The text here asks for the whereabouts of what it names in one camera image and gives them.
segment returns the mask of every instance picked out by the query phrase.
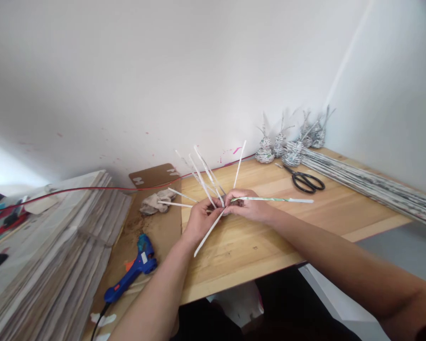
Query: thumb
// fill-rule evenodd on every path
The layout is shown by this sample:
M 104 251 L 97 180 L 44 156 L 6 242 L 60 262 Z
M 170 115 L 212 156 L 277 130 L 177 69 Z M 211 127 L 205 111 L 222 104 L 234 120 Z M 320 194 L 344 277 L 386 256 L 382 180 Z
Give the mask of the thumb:
M 229 213 L 232 213 L 235 215 L 245 215 L 246 208 L 238 206 L 238 205 L 230 205 L 230 206 L 227 206 L 226 209 L 224 210 L 224 215 L 228 215 Z
M 207 221 L 210 223 L 210 226 L 212 226 L 215 220 L 218 219 L 219 215 L 221 214 L 223 210 L 224 208 L 220 207 L 210 213 L 210 215 L 207 217 Z

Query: red cable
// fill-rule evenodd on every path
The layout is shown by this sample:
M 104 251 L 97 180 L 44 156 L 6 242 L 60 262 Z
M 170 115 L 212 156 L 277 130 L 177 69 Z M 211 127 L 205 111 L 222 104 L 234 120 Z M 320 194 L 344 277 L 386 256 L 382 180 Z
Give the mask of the red cable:
M 254 156 L 254 155 L 255 155 L 255 154 L 252 154 L 252 155 L 247 156 L 247 157 L 245 157 L 245 158 L 243 158 L 243 159 L 241 159 L 241 160 L 249 159 L 250 157 L 252 157 L 252 156 Z M 229 167 L 230 165 L 234 164 L 235 162 L 238 162 L 238 160 L 233 161 L 233 162 L 230 162 L 230 163 L 228 163 L 228 164 L 225 164 L 225 165 L 224 165 L 224 166 L 222 166 L 222 167 L 215 168 L 215 170 L 217 170 L 217 169 L 221 169 L 221 168 L 224 168 L 224 167 Z M 53 195 L 55 195 L 55 194 L 60 194 L 60 193 L 63 193 L 63 192 L 70 192 L 70 191 L 75 191 L 75 190 L 83 190 L 83 189 L 121 189 L 121 190 L 132 190 L 132 191 L 138 191 L 138 190 L 146 190 L 146 189 L 163 188 L 163 187 L 167 187 L 168 185 L 170 185 L 170 184 L 174 183 L 175 181 L 178 181 L 178 180 L 180 180 L 181 178 L 184 178 L 184 177 L 186 177 L 186 176 L 188 176 L 188 175 L 191 175 L 191 173 L 189 173 L 189 174 L 185 174 L 185 175 L 182 175 L 182 176 L 180 176 L 180 177 L 176 178 L 175 180 L 172 180 L 171 182 L 169 182 L 169 183 L 167 183 L 167 184 L 165 184 L 165 185 L 162 185 L 162 186 L 155 186 L 155 187 L 148 187 L 148 188 L 124 188 L 124 187 L 78 187 L 78 188 L 62 189 L 62 190 L 59 190 L 59 191 L 57 191 L 57 192 L 52 192 L 52 193 L 49 193 L 49 194 L 43 195 L 42 197 L 37 197 L 37 198 L 35 198 L 35 199 L 28 200 L 28 201 L 26 201 L 25 203 L 20 203 L 20 204 L 11 205 L 11 206 L 8 206 L 8 207 L 5 207 L 5 208 L 1 208 L 1 209 L 0 209 L 0 212 L 1 212 L 1 211 L 4 211 L 4 210 L 6 210 L 6 209 L 15 208 L 15 207 L 18 207 L 18 206 L 22 206 L 22 205 L 25 205 L 25 204 L 29 204 L 29 203 L 31 203 L 31 202 L 34 202 L 34 201 L 37 201 L 37 200 L 41 200 L 41 199 L 44 199 L 45 197 L 50 197 L 50 196 L 53 196 Z

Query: hand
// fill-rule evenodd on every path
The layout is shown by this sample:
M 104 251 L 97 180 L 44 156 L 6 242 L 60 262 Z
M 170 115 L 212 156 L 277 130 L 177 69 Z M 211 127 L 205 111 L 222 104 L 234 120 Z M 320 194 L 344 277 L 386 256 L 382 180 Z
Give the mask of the hand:
M 224 215 L 233 213 L 241 215 L 247 219 L 264 223 L 274 210 L 269 204 L 261 200 L 236 200 L 231 202 L 236 197 L 258 197 L 256 192 L 250 189 L 232 189 L 227 193 L 225 199 L 226 209 Z
M 210 227 L 212 227 L 216 218 L 219 217 L 224 210 L 218 198 L 213 197 L 212 200 L 218 208 L 210 214 L 207 213 L 207 209 L 213 209 L 213 206 L 211 206 L 210 199 L 208 198 L 195 204 L 193 208 L 191 208 L 191 215 L 189 216 L 188 225 L 186 225 L 182 238 L 188 241 L 192 247 L 196 247 L 200 243 Z

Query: black scissors handle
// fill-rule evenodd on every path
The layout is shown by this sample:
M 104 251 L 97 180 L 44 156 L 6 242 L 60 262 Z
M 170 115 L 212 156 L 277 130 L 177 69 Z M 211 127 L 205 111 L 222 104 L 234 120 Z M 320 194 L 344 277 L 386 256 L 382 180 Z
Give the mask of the black scissors handle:
M 315 182 L 317 182 L 319 184 L 319 186 L 317 186 L 315 183 L 311 182 L 309 179 L 312 179 Z M 325 189 L 325 184 L 320 179 L 318 179 L 318 178 L 316 178 L 316 177 L 314 177 L 310 174 L 296 172 L 292 175 L 292 180 L 293 180 L 293 183 L 295 184 L 295 186 L 298 189 L 300 189 L 300 190 L 302 190 L 303 192 L 306 192 L 306 193 L 314 194 L 317 190 L 324 190 Z M 298 182 L 301 182 L 302 184 L 307 186 L 309 189 L 300 186 L 298 184 Z

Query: wooden tabletop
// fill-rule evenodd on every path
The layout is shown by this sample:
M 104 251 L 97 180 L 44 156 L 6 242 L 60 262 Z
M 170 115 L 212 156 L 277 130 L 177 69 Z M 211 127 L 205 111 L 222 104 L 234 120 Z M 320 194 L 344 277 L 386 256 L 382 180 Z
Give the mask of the wooden tabletop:
M 359 163 L 323 148 L 323 154 L 364 168 Z M 377 202 L 330 180 L 305 166 L 294 168 L 321 179 L 324 191 L 310 195 L 299 191 L 285 169 L 263 165 L 252 159 L 243 162 L 237 188 L 252 189 L 261 197 L 313 199 L 313 204 L 269 202 L 289 214 L 356 242 L 374 234 L 404 225 L 411 220 Z M 235 179 L 237 165 L 215 170 L 225 191 Z M 197 200 L 205 193 L 194 178 L 182 180 L 182 193 Z M 192 205 L 182 198 L 183 204 Z M 182 228 L 186 227 L 190 208 L 182 208 Z M 227 216 L 212 231 L 188 270 L 182 304 L 267 275 L 303 261 L 303 258 L 272 228 L 239 216 Z

